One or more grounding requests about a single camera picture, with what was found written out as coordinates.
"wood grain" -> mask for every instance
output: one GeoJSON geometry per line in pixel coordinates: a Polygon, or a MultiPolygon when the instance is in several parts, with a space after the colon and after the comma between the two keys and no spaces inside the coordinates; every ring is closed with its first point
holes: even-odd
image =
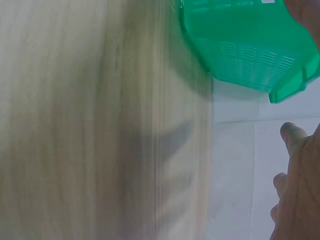
{"type": "Polygon", "coordinates": [[[174,0],[0,0],[0,238],[196,240],[210,76],[174,0]]]}

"white wall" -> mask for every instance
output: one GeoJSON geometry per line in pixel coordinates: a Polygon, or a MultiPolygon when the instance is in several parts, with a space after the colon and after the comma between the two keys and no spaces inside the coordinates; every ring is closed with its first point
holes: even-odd
{"type": "Polygon", "coordinates": [[[211,197],[206,240],[269,240],[271,208],[278,203],[273,178],[286,172],[280,136],[285,122],[312,134],[320,122],[320,79],[298,95],[270,104],[268,95],[214,82],[211,197]]]}

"finger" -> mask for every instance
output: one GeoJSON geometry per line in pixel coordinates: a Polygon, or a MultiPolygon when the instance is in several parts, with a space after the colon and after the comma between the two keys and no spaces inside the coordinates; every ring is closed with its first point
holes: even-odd
{"type": "Polygon", "coordinates": [[[308,136],[302,128],[297,127],[291,122],[286,122],[282,125],[280,134],[283,141],[285,142],[286,149],[288,150],[289,155],[291,154],[293,147],[299,141],[308,136]]]}
{"type": "Polygon", "coordinates": [[[313,137],[315,138],[315,140],[320,143],[320,124],[318,125],[318,127],[316,128],[313,137]]]}
{"type": "Polygon", "coordinates": [[[284,191],[286,189],[286,184],[287,184],[287,174],[279,173],[277,176],[274,177],[273,185],[276,189],[276,192],[279,198],[281,198],[281,196],[284,194],[284,191]]]}
{"type": "Polygon", "coordinates": [[[275,205],[270,211],[270,215],[274,223],[276,223],[277,221],[277,213],[278,213],[278,204],[275,205]]]}

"skin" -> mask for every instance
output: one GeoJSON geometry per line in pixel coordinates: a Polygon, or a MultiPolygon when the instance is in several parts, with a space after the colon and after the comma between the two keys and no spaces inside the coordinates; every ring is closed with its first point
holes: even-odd
{"type": "MultiPolygon", "coordinates": [[[[284,0],[320,51],[320,0],[284,0]]],[[[273,179],[279,203],[271,210],[271,240],[320,240],[320,125],[314,134],[285,123],[280,130],[289,154],[288,172],[273,179]]]]}

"green plastic basket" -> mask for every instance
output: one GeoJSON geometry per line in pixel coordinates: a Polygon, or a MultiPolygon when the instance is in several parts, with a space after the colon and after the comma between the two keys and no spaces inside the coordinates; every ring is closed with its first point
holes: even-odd
{"type": "Polygon", "coordinates": [[[180,24],[216,79],[267,92],[271,103],[320,76],[317,47],[283,0],[182,0],[180,24]]]}

